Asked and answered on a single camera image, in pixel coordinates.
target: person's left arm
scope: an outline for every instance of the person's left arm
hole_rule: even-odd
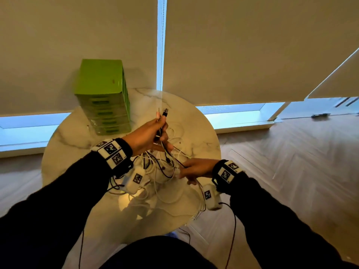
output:
[[[0,218],[0,253],[4,268],[61,268],[83,231],[91,209],[106,193],[110,177],[128,172],[132,155],[148,149],[162,149],[153,143],[161,127],[161,140],[166,142],[165,117],[150,121],[122,139],[115,139],[122,155],[126,155],[126,160],[113,161],[115,167],[113,163],[110,167],[109,158],[92,151],[51,184],[15,204]]]

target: green box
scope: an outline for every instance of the green box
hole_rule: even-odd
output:
[[[75,95],[98,134],[114,132],[109,120],[116,121],[116,133],[131,131],[130,101],[121,60],[83,59]]]

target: floor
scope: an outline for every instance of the floor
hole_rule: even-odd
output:
[[[222,158],[231,159],[359,264],[359,117],[288,119],[270,130],[218,135]],[[42,155],[0,159],[0,216],[41,187]],[[222,194],[222,201],[229,197]],[[234,228],[232,211],[206,211],[182,227],[191,245],[224,268]],[[178,230],[182,240],[188,235]],[[228,268],[259,268],[237,221]]]

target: round table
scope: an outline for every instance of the round table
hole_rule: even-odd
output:
[[[176,95],[152,89],[129,89],[128,95],[132,130],[154,119],[157,108],[168,108],[168,135],[177,148],[191,157],[221,158],[219,141],[212,125],[194,105]],[[43,186],[63,174],[101,140],[124,135],[96,135],[82,109],[76,108],[56,129],[45,149]],[[211,183],[206,178],[199,178],[199,181],[202,185]],[[87,219],[82,268],[98,268],[121,244],[177,229],[187,223],[203,203],[198,187],[188,186],[186,179],[173,178],[157,194],[165,202],[160,201],[156,194],[149,194],[146,199],[151,207],[149,213],[144,206],[131,205],[132,201],[129,204],[128,196],[106,193]],[[78,266],[80,241],[68,254],[64,268]]]

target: black sweater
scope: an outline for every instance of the black sweater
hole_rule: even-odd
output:
[[[223,164],[215,166],[214,176]],[[119,168],[116,175],[127,170]],[[0,218],[0,267],[61,268],[113,175],[101,155],[90,152],[54,182],[15,204]],[[231,189],[236,189],[228,191],[231,207],[262,268],[359,268],[342,261],[332,245],[244,172],[236,175]],[[139,255],[138,249],[145,251]],[[164,236],[134,242],[102,267],[144,268],[149,259],[157,268],[214,267],[190,245]]]

